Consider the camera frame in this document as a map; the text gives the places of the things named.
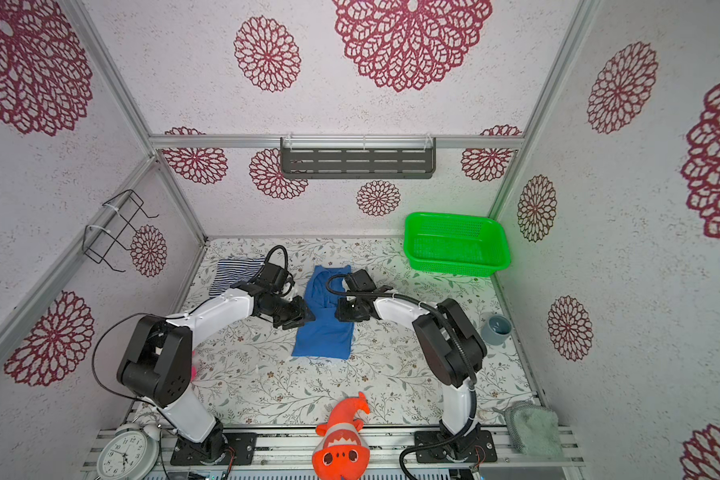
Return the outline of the blue white striped tank top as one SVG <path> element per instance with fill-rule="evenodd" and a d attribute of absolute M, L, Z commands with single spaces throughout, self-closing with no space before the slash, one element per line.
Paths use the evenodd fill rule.
<path fill-rule="evenodd" d="M 236 283 L 247 282 L 257 274 L 263 261 L 263 258 L 219 260 L 214 280 L 209 289 L 209 297 L 219 296 Z"/>

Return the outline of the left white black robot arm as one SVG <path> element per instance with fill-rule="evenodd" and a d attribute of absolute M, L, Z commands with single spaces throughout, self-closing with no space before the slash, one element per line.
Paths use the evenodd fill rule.
<path fill-rule="evenodd" d="M 192 391 L 193 351 L 218 331 L 251 316 L 275 328 L 297 328 L 315 320 L 299 295 L 283 291 L 289 274 L 264 266 L 195 309 L 162 317 L 146 314 L 137 322 L 117 370 L 117 381 L 156 406 L 177 433 L 179 458 L 192 464 L 224 459 L 228 442 L 220 419 Z"/>

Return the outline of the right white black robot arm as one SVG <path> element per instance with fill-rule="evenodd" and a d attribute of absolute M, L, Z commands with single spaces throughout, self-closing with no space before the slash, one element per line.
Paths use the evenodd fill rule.
<path fill-rule="evenodd" d="M 435 305 L 378 286 L 365 270 L 335 274 L 326 282 L 339 297 L 336 318 L 342 322 L 370 319 L 393 322 L 411 329 L 426 364 L 442 386 L 442 416 L 438 432 L 405 448 L 398 461 L 403 470 L 415 455 L 435 460 L 464 462 L 481 445 L 483 428 L 477 419 L 477 374 L 487 347 L 460 304 L 447 298 Z"/>

